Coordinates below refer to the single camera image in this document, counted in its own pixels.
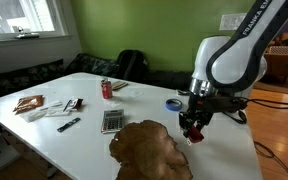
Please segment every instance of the green wall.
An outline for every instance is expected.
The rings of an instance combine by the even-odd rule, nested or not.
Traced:
[[[222,14],[247,12],[254,0],[71,0],[83,52],[116,59],[144,53],[152,70],[193,70],[200,42],[219,31]]]

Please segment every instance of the window sill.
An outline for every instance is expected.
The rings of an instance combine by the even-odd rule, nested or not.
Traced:
[[[14,46],[14,45],[21,45],[21,44],[36,44],[36,43],[44,43],[50,41],[62,41],[62,40],[69,40],[71,39],[71,35],[63,35],[63,36],[51,36],[51,37],[39,37],[39,38],[32,38],[32,39],[5,39],[0,40],[0,47],[3,46]]]

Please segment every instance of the white wall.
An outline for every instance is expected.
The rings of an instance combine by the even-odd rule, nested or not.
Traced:
[[[0,73],[64,59],[67,66],[82,52],[70,0],[61,0],[68,37],[0,42]]]

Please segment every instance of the paper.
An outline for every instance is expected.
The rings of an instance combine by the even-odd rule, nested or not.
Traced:
[[[104,103],[111,106],[112,108],[115,108],[133,98],[136,98],[144,93],[137,92],[137,91],[131,91],[127,94],[121,94],[120,96],[113,96],[111,99],[105,99]]]
[[[36,110],[41,111],[41,110],[48,109],[50,107],[61,106],[61,105],[62,105],[62,102],[57,100],[57,101],[47,103],[44,106],[38,107],[38,108],[36,108]]]
[[[63,111],[63,107],[50,107],[46,112],[45,117],[68,116],[70,114],[70,110]]]
[[[26,121],[26,122],[33,122],[37,119],[40,119],[44,117],[46,114],[46,111],[33,111],[33,112],[28,112],[25,114],[21,114],[20,116]]]

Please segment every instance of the cushion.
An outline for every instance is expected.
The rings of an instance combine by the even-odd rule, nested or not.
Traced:
[[[78,54],[65,69],[65,75],[86,72],[107,77],[116,77],[119,65],[115,60],[97,58],[88,54]]]
[[[64,75],[63,59],[11,72],[0,73],[0,97]]]

